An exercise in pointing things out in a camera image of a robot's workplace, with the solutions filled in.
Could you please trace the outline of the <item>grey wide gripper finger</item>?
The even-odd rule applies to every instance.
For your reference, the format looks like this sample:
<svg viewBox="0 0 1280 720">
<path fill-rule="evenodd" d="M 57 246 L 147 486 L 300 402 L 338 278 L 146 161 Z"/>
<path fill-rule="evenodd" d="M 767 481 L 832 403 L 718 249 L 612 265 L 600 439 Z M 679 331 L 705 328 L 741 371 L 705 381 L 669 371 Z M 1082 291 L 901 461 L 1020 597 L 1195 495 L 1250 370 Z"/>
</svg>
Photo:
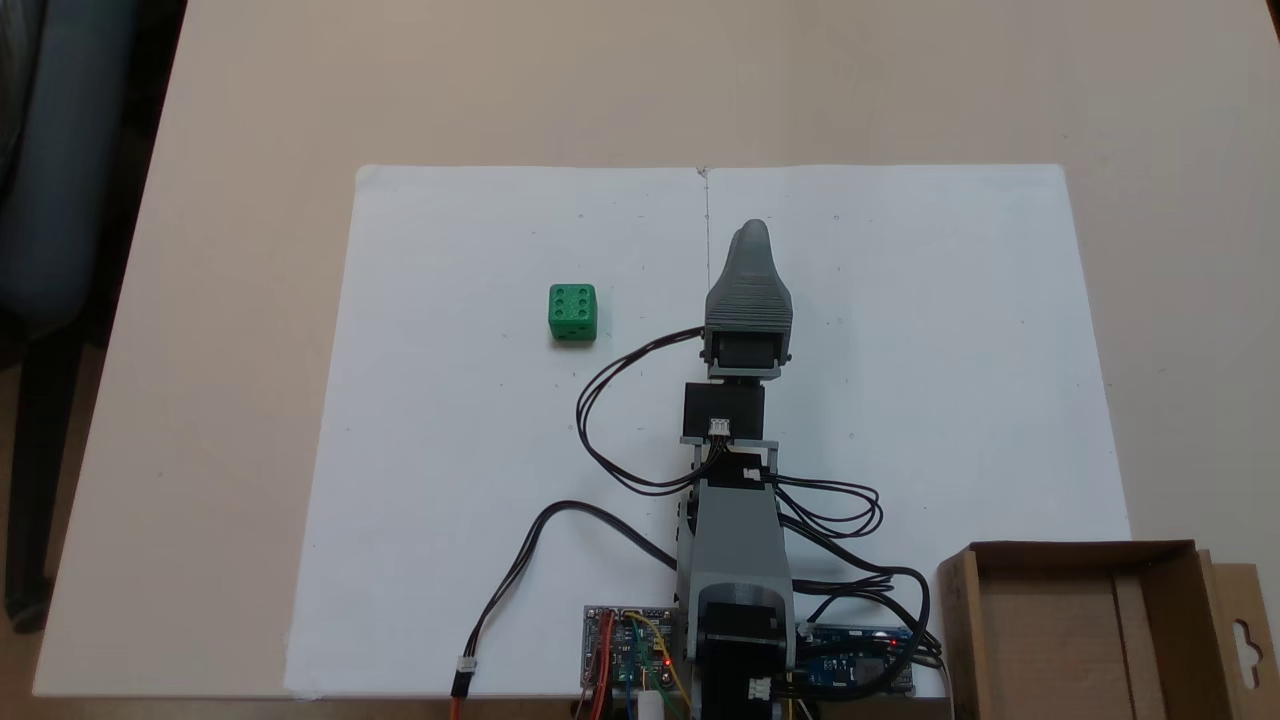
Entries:
<svg viewBox="0 0 1280 720">
<path fill-rule="evenodd" d="M 723 332 L 788 333 L 792 297 L 774 264 L 763 220 L 745 222 L 730 241 L 722 272 L 705 302 L 705 328 Z"/>
</svg>

